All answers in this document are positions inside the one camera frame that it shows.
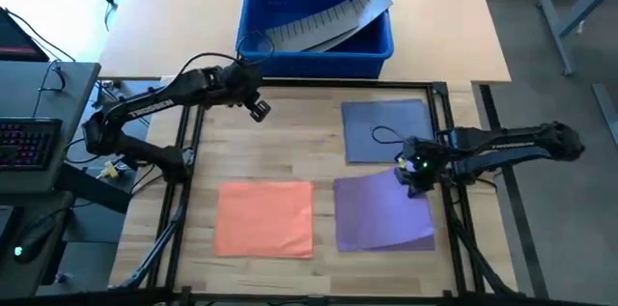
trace wire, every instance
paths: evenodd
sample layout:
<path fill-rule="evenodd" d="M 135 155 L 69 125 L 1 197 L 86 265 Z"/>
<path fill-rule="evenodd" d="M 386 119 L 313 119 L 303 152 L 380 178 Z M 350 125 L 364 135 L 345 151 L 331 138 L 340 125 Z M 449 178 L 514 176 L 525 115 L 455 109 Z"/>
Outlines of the wire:
<path fill-rule="evenodd" d="M 58 75 L 58 78 L 60 79 L 60 88 L 43 88 L 43 89 L 47 91 L 62 92 L 67 87 L 67 80 L 65 79 L 65 76 L 62 74 L 62 69 L 60 69 L 60 67 L 56 66 L 56 68 L 53 69 L 53 71 L 54 73 Z"/>
<path fill-rule="evenodd" d="M 103 23 L 105 24 L 105 30 L 109 32 L 109 24 L 107 23 L 109 20 L 109 16 L 112 14 L 113 7 L 110 8 L 111 3 L 107 3 L 107 7 L 105 7 L 105 16 L 103 17 Z"/>
<path fill-rule="evenodd" d="M 72 164 L 84 164 L 84 163 L 89 163 L 89 162 L 91 162 L 91 161 L 95 161 L 96 159 L 98 159 L 98 158 L 100 158 L 100 157 L 101 157 L 101 155 L 95 155 L 95 156 L 93 156 L 93 157 L 91 157 L 91 158 L 84 159 L 84 160 L 77 160 L 77 161 L 75 161 L 75 160 L 71 160 L 71 159 L 69 158 L 69 149 L 70 149 L 70 147 L 71 147 L 72 145 L 74 145 L 74 144 L 76 144 L 76 143 L 79 143 L 79 142 L 82 142 L 82 141 L 84 141 L 84 138 L 83 138 L 83 137 L 82 137 L 82 138 L 79 138 L 79 139 L 76 139 L 76 140 L 74 140 L 74 141 L 70 142 L 69 144 L 67 144 L 67 146 L 65 147 L 65 151 L 66 151 L 66 153 L 67 153 L 67 155 L 65 156 L 65 161 L 66 161 L 66 162 L 68 162 L 68 163 L 72 163 Z"/>
<path fill-rule="evenodd" d="M 143 181 L 153 170 L 155 169 L 155 166 L 151 166 L 151 168 L 146 171 L 146 173 L 144 174 L 144 176 L 140 177 L 139 180 L 137 180 L 133 186 L 131 187 L 131 189 L 129 190 L 129 193 L 131 194 L 131 196 L 135 196 L 137 193 L 141 192 L 142 190 L 146 189 L 148 187 L 148 185 L 154 183 L 155 181 L 160 180 L 163 177 L 163 174 L 161 173 L 160 175 L 154 177 L 153 179 L 145 182 L 142 186 L 140 186 L 139 188 L 135 189 L 137 187 L 137 184 L 139 184 L 141 181 Z"/>
<path fill-rule="evenodd" d="M 225 54 L 221 54 L 221 53 L 201 53 L 201 54 L 197 54 L 195 56 L 193 56 L 192 58 L 190 58 L 185 64 L 184 66 L 181 68 L 181 70 L 178 72 L 178 75 L 183 74 L 184 70 L 186 70 L 186 68 L 195 60 L 202 58 L 202 57 L 207 57 L 207 56 L 216 56 L 216 57 L 221 57 L 224 59 L 228 59 L 228 60 L 232 60 L 235 63 L 242 65 L 242 62 L 239 59 L 235 59 L 230 55 L 225 55 Z"/>
<path fill-rule="evenodd" d="M 251 32 L 247 33 L 246 35 L 242 36 L 242 38 L 240 39 L 239 44 L 236 46 L 236 57 L 237 57 L 237 59 L 241 60 L 241 58 L 240 58 L 240 46 L 244 43 L 244 41 L 246 39 L 249 38 L 249 36 L 251 34 L 255 34 L 255 33 L 257 33 L 258 35 L 262 36 L 263 38 L 266 38 L 268 40 L 268 42 L 270 42 L 270 54 L 268 54 L 268 56 L 266 58 L 262 59 L 262 60 L 249 63 L 251 65 L 258 65 L 258 64 L 261 64 L 262 62 L 270 59 L 272 57 L 272 55 L 274 55 L 274 50 L 275 50 L 275 45 L 274 45 L 274 42 L 272 41 L 271 37 L 269 37 L 268 35 L 263 34 L 259 30 L 251 31 Z"/>
<path fill-rule="evenodd" d="M 42 77 L 42 81 L 41 81 L 41 85 L 39 86 L 39 93 L 37 94 L 37 102 L 35 103 L 35 109 L 32 111 L 32 118 L 35 118 L 37 116 L 37 111 L 39 110 L 39 103 L 41 103 L 41 95 L 43 91 L 62 91 L 62 89 L 64 89 L 64 85 L 62 87 L 62 89 L 60 90 L 52 90 L 49 88 L 44 88 L 43 85 L 45 85 L 45 80 L 47 80 L 47 76 L 49 75 L 49 72 L 51 71 L 51 68 L 58 63 L 58 60 L 54 60 L 52 62 L 49 63 L 49 65 L 47 66 L 47 70 L 45 70 L 45 74 Z"/>
<path fill-rule="evenodd" d="M 33 225 L 36 225 L 36 224 L 37 224 L 37 223 L 39 223 L 41 220 L 44 220 L 44 219 L 46 219 L 46 218 L 53 217 L 54 215 L 56 215 L 56 214 L 58 214 L 58 213 L 60 213 L 60 212 L 63 212 L 63 211 L 65 211 L 65 210 L 73 210 L 73 209 L 84 208 L 84 207 L 88 207 L 88 206 L 90 206 L 90 205 L 92 205 L 92 204 L 93 204 L 93 202 L 92 202 L 92 201 L 89 201 L 89 202 L 88 202 L 88 203 L 86 203 L 86 204 L 82 204 L 82 205 L 74 205 L 74 206 L 69 206 L 69 207 L 65 207 L 65 208 L 61 208 L 61 209 L 55 209 L 55 210 L 51 211 L 51 212 L 50 212 L 50 213 L 48 213 L 48 214 L 39 215 L 39 216 L 37 216 L 37 217 L 32 218 L 29 222 L 27 222 L 27 223 L 24 225 L 23 229 L 21 229 L 21 232 L 23 233 L 23 232 L 25 232 L 25 231 L 28 231 L 28 230 L 30 230 L 30 229 L 32 228 L 32 226 L 33 226 Z"/>
<path fill-rule="evenodd" d="M 485 184 L 489 184 L 491 186 L 493 186 L 493 188 L 495 189 L 495 191 L 498 191 L 498 186 L 495 185 L 495 183 L 493 181 L 488 181 L 488 180 L 483 180 L 482 178 L 476 178 L 474 179 L 475 181 L 479 181 L 479 182 L 483 182 Z"/>
<path fill-rule="evenodd" d="M 130 189 L 130 192 L 132 192 L 132 191 L 133 191 L 133 189 L 135 189 L 135 186 L 137 186 L 137 184 L 139 184 L 139 182 L 140 182 L 140 181 L 143 181 L 143 180 L 144 180 L 144 178 L 146 178 L 146 177 L 147 177 L 150 173 L 152 173 L 154 170 L 155 170 L 155 165 L 153 164 L 153 165 L 151 166 L 151 168 L 150 168 L 148 171 L 146 171 L 146 173 L 144 174 L 144 176 L 140 177 L 140 179 L 139 179 L 139 180 L 137 180 L 137 181 L 133 184 L 133 186 L 132 186 L 132 187 L 131 187 L 131 189 Z"/>
<path fill-rule="evenodd" d="M 43 45 L 42 42 L 39 42 L 39 40 L 37 40 L 34 37 L 30 37 L 30 39 L 33 42 L 35 42 L 38 46 L 40 46 L 43 50 L 47 51 L 49 53 L 49 55 L 55 57 L 57 60 L 61 60 L 58 55 L 56 55 L 53 51 L 49 50 L 49 48 L 47 48 L 45 45 Z"/>
<path fill-rule="evenodd" d="M 390 140 L 390 141 L 381 141 L 376 137 L 376 131 L 378 131 L 379 129 L 385 129 L 387 131 L 390 131 L 392 133 L 394 133 L 397 137 L 399 137 L 399 140 Z M 380 143 L 380 144 L 396 144 L 396 143 L 408 143 L 408 141 L 406 141 L 406 138 L 404 136 L 401 135 L 401 133 L 397 132 L 394 128 L 388 127 L 388 126 L 384 126 L 384 125 L 379 125 L 376 126 L 374 128 L 372 128 L 371 130 L 371 138 L 374 139 L 374 141 Z"/>
<path fill-rule="evenodd" d="M 16 17 L 16 18 L 17 18 L 18 20 L 20 20 L 21 22 L 23 22 L 26 26 L 28 26 L 28 28 L 29 28 L 29 29 L 30 29 L 30 30 L 31 30 L 31 31 L 32 31 L 32 32 L 33 32 L 33 33 L 34 33 L 37 37 L 39 37 L 39 38 L 40 38 L 43 42 L 46 42 L 47 44 L 49 44 L 49 45 L 50 45 L 51 47 L 53 47 L 54 49 L 56 49 L 56 50 L 60 51 L 61 53 L 63 53 L 63 54 L 64 54 L 66 57 L 68 57 L 71 61 L 73 61 L 73 62 L 77 62 L 77 61 L 75 60 L 75 58 L 73 58 L 72 56 L 70 56 L 69 54 L 67 54 L 67 53 L 66 53 L 63 49 L 59 48 L 58 46 L 54 45 L 52 42 L 50 42 L 50 41 L 46 40 L 43 36 L 41 36 L 41 35 L 39 34 L 39 32 L 37 32 L 37 30 L 35 30 L 35 28 L 34 28 L 34 27 L 32 27 L 32 25 L 30 25 L 30 24 L 28 23 L 28 21 L 26 21 L 23 17 L 21 17 L 21 16 L 19 16 L 19 15 L 15 14 L 15 13 L 13 13 L 13 12 L 9 11 L 9 9 L 8 9 L 8 8 L 5 8 L 5 11 L 6 11 L 8 14 L 10 14 L 10 15 L 12 15 L 12 16 L 14 16 L 14 17 Z"/>
<path fill-rule="evenodd" d="M 103 17 L 103 23 L 105 24 L 105 30 L 109 32 L 109 25 L 107 24 L 107 20 L 111 15 L 112 11 L 118 6 L 114 0 L 105 0 L 107 2 L 107 7 L 105 7 L 105 16 Z"/>

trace gray cloth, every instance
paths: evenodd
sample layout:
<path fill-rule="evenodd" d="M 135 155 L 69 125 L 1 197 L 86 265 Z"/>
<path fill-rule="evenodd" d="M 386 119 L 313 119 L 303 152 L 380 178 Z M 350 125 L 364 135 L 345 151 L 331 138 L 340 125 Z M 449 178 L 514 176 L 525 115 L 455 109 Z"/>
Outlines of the gray cloth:
<path fill-rule="evenodd" d="M 402 150 L 401 143 L 380 144 L 372 138 L 376 126 L 388 126 L 404 137 L 433 139 L 429 112 L 421 99 L 401 99 L 375 102 L 343 102 L 347 162 L 394 163 Z M 380 141 L 400 140 L 397 135 L 379 129 Z"/>

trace desk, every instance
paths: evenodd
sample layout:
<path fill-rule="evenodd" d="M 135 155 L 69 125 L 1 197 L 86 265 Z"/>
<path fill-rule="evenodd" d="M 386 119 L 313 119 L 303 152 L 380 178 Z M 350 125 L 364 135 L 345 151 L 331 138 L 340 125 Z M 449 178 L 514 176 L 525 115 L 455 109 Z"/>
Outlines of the desk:
<path fill-rule="evenodd" d="M 455 124 L 479 126 L 470 81 L 510 80 L 485 0 L 394 1 L 391 21 L 396 50 L 384 64 L 380 80 L 447 81 Z M 124 0 L 100 58 L 101 76 L 159 77 L 176 73 L 197 52 L 232 53 L 239 9 L 240 0 Z M 215 61 L 207 59 L 195 66 L 209 66 Z M 332 179 L 384 169 L 345 164 L 339 104 L 344 99 L 401 98 L 403 93 L 355 89 L 261 91 L 276 108 L 260 125 L 252 123 L 239 109 L 215 107 L 207 113 L 176 288 L 192 286 L 194 292 L 382 296 L 436 296 L 443 290 L 454 290 L 437 191 L 430 195 L 435 251 L 342 254 L 334 246 Z M 405 96 L 423 98 L 410 92 Z M 148 140 L 173 145 L 180 112 L 170 109 L 154 115 Z M 299 157 L 304 153 L 309 157 Z M 314 182 L 314 260 L 217 259 L 211 255 L 217 185 L 247 178 Z M 502 279 L 515 288 L 496 195 L 483 184 L 469 187 L 468 193 L 478 245 Z M 164 184 L 158 182 L 131 201 L 111 285 L 125 280 L 150 250 L 163 194 Z M 165 270 L 164 257 L 159 282 Z M 466 277 L 471 286 L 469 273 Z"/>
<path fill-rule="evenodd" d="M 48 64 L 0 61 L 0 116 L 30 117 L 37 100 L 37 89 Z M 43 92 L 38 117 L 63 121 L 53 157 L 45 171 L 0 173 L 0 204 L 24 207 L 24 215 L 17 232 L 32 218 L 55 209 L 72 205 L 73 195 L 54 188 L 64 164 L 64 148 L 73 138 L 88 96 L 98 75 L 97 64 L 62 63 L 67 86 L 62 93 Z M 58 87 L 60 80 L 50 73 L 47 87 Z M 64 222 L 66 212 L 55 215 L 57 223 Z M 10 247 L 3 247 L 0 255 L 0 298 L 32 296 L 41 282 L 43 271 L 50 262 L 54 248 L 61 239 L 64 225 L 58 225 L 47 239 L 39 256 L 29 264 L 18 264 Z"/>
<path fill-rule="evenodd" d="M 44 171 L 0 173 L 0 194 L 45 193 L 53 189 L 88 96 L 95 86 L 97 64 L 62 63 L 67 87 L 62 93 L 43 92 L 38 117 L 62 120 L 60 136 L 49 166 Z M 31 117 L 47 64 L 0 61 L 0 117 Z M 55 88 L 60 79 L 53 72 L 45 86 Z"/>
<path fill-rule="evenodd" d="M 381 79 L 510 81 L 485 0 L 393 0 L 393 57 Z M 100 76 L 158 79 L 191 56 L 235 54 L 242 0 L 123 0 Z M 225 64 L 200 59 L 194 67 Z"/>

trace rgb keyboard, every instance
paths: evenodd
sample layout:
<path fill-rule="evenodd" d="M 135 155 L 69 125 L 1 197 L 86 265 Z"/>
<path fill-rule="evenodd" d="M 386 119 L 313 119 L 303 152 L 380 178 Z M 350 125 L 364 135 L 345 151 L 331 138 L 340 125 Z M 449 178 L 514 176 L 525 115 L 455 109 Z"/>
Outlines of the rgb keyboard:
<path fill-rule="evenodd" d="M 62 121 L 45 118 L 0 118 L 0 171 L 45 170 Z"/>

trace wooden table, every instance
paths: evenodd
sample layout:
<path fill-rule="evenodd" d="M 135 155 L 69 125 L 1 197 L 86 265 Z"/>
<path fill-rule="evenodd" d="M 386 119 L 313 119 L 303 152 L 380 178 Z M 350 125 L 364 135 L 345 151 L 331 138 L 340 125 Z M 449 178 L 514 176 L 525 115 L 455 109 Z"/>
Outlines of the wooden table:
<path fill-rule="evenodd" d="M 385 63 L 380 80 L 447 81 L 455 124 L 480 125 L 470 81 L 510 80 L 485 0 L 394 1 L 391 20 L 396 50 Z M 232 53 L 239 9 L 240 0 L 124 0 L 101 55 L 103 76 L 156 77 L 175 73 L 197 52 Z M 208 59 L 196 66 L 215 61 Z M 334 243 L 332 180 L 386 168 L 346 165 L 340 103 L 425 99 L 424 95 L 367 89 L 263 88 L 261 92 L 273 110 L 259 125 L 243 109 L 214 107 L 207 113 L 177 289 L 192 286 L 194 292 L 392 296 L 436 296 L 443 290 L 454 290 L 438 191 L 430 194 L 435 251 L 339 253 Z M 177 107 L 156 114 L 148 140 L 174 144 L 180 112 Z M 315 184 L 314 259 L 222 259 L 212 255 L 218 185 L 247 179 Z M 110 284 L 127 278 L 150 250 L 163 193 L 164 184 L 158 182 L 131 202 Z M 478 244 L 496 272 L 515 288 L 495 192 L 478 184 L 469 187 L 468 193 Z M 162 264 L 159 281 L 165 270 L 166 264 Z M 469 271 L 466 277 L 471 286 Z"/>

